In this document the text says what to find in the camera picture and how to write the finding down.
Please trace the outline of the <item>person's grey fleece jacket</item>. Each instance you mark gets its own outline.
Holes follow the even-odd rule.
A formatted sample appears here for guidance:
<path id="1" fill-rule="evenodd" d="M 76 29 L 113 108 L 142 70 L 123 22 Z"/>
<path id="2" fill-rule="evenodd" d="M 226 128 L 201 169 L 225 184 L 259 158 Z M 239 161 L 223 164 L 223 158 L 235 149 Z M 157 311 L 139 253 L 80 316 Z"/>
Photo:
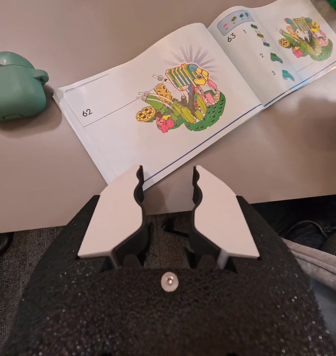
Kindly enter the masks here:
<path id="1" fill-rule="evenodd" d="M 283 239 L 308 276 L 321 314 L 336 343 L 336 256 Z"/>

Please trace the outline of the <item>grey desk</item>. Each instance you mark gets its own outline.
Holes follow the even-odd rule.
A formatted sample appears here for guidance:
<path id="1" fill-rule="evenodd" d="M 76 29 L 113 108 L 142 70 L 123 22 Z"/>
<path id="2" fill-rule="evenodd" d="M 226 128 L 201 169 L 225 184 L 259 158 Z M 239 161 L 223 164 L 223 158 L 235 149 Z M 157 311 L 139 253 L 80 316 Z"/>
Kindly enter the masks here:
<path id="1" fill-rule="evenodd" d="M 0 124 L 0 232 L 66 225 L 106 182 L 52 89 L 125 63 L 184 25 L 272 1 L 0 1 L 0 52 L 49 74 L 47 109 Z M 148 214 L 192 209 L 201 165 L 250 203 L 336 194 L 336 69 L 241 124 L 145 191 Z"/>

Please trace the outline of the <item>teal earbud case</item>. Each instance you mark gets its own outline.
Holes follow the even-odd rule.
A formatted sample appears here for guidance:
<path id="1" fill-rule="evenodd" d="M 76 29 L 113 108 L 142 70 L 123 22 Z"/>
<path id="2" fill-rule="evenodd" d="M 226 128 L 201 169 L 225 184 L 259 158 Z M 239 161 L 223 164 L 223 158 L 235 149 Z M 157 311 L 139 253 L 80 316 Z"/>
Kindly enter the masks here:
<path id="1" fill-rule="evenodd" d="M 0 122 L 42 113 L 48 81 L 48 73 L 35 69 L 23 56 L 0 52 Z"/>

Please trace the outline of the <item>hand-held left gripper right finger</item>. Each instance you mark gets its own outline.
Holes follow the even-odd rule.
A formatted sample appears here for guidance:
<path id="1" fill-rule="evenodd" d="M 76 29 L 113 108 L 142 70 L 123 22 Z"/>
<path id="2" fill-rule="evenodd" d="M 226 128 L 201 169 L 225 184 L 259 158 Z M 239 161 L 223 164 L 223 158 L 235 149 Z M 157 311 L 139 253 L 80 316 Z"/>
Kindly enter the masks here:
<path id="1" fill-rule="evenodd" d="M 190 247 L 199 257 L 212 256 L 218 268 L 230 257 L 258 259 L 251 231 L 233 190 L 202 166 L 193 168 Z"/>

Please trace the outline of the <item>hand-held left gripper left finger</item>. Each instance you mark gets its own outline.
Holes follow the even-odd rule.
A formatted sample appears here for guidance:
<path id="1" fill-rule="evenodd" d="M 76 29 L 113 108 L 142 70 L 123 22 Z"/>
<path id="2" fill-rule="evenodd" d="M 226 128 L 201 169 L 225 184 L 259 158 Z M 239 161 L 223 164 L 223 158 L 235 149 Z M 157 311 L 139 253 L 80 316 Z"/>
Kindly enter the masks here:
<path id="1" fill-rule="evenodd" d="M 140 203 L 134 197 L 141 181 L 138 164 L 115 178 L 101 192 L 78 250 L 79 258 L 110 256 L 115 247 L 143 223 Z"/>

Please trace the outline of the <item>dark cloth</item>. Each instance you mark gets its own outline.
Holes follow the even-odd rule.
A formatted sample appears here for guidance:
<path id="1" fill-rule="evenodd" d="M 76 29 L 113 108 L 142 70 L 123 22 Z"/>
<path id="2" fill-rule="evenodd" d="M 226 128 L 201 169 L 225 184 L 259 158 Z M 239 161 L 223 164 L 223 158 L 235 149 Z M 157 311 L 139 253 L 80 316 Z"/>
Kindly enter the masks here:
<path id="1" fill-rule="evenodd" d="M 322 249 L 336 236 L 336 194 L 252 204 L 284 239 Z"/>

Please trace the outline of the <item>instruction booklet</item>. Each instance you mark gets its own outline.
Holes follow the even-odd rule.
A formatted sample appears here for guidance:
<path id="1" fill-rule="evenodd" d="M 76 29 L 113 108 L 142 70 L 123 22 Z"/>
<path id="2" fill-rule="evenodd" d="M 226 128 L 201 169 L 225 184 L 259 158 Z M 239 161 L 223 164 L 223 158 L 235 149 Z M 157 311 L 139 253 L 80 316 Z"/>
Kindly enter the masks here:
<path id="1" fill-rule="evenodd" d="M 336 34 L 310 1 L 235 6 L 122 65 L 54 91 L 107 183 L 149 188 L 242 123 L 336 67 Z"/>

